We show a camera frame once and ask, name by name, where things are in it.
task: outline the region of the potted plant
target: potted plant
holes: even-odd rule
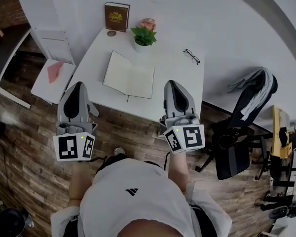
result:
[[[145,26],[131,29],[135,34],[135,51],[138,53],[148,52],[151,48],[151,45],[157,41],[154,37],[156,32],[153,30],[148,30]]]

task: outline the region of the white flower pot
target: white flower pot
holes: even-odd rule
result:
[[[151,50],[151,45],[138,45],[134,40],[135,51],[138,53],[149,53]]]

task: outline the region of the green plant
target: green plant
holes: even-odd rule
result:
[[[136,27],[131,28],[133,33],[135,34],[134,39],[135,42],[138,45],[152,45],[154,42],[156,42],[156,38],[154,37],[156,35],[156,32],[153,30],[148,30],[147,27]]]

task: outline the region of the eyeglasses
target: eyeglasses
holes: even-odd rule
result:
[[[196,61],[196,64],[198,65],[201,61],[192,54],[192,52],[188,49],[186,49],[185,51],[183,51],[183,53],[185,53],[186,56],[192,56],[192,61]]]

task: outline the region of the pink paper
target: pink paper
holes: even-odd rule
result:
[[[59,61],[47,67],[49,83],[53,83],[57,79],[63,64],[63,61]]]

